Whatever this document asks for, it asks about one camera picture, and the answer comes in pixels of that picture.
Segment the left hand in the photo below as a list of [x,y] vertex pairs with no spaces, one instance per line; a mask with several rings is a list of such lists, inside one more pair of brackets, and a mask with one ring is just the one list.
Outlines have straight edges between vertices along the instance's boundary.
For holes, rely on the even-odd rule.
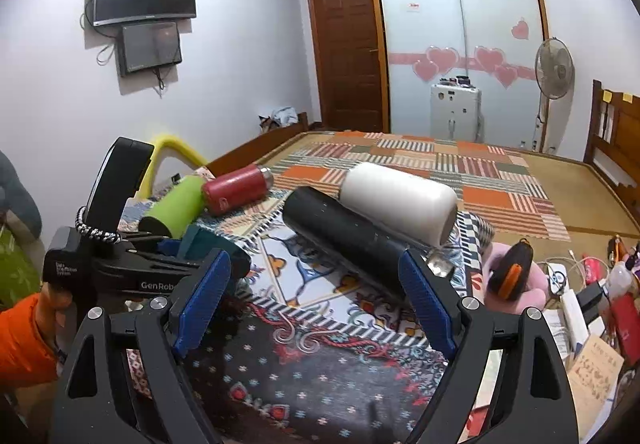
[[59,360],[65,360],[77,330],[73,296],[44,282],[35,309],[35,321],[42,340]]

